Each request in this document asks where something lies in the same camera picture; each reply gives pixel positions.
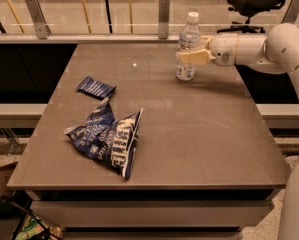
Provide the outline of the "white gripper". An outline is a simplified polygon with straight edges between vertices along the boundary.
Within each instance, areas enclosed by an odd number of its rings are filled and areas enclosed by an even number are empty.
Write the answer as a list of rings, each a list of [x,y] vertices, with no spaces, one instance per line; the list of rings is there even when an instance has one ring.
[[[201,36],[200,44],[205,49],[178,51],[176,59],[182,63],[197,65],[205,65],[212,60],[218,66],[232,66],[234,64],[238,47],[237,34],[220,34],[214,38]]]

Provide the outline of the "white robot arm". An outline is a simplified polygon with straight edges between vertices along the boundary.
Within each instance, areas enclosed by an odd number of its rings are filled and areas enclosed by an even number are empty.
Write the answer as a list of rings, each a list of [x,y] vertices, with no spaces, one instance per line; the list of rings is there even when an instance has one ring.
[[[284,99],[299,104],[299,28],[290,23],[278,24],[266,34],[219,33],[202,36],[200,44],[180,50],[176,59],[183,63],[236,66],[243,74],[247,69],[271,76],[259,98],[268,102]],[[287,181],[280,216],[278,240],[299,240],[299,163]]]

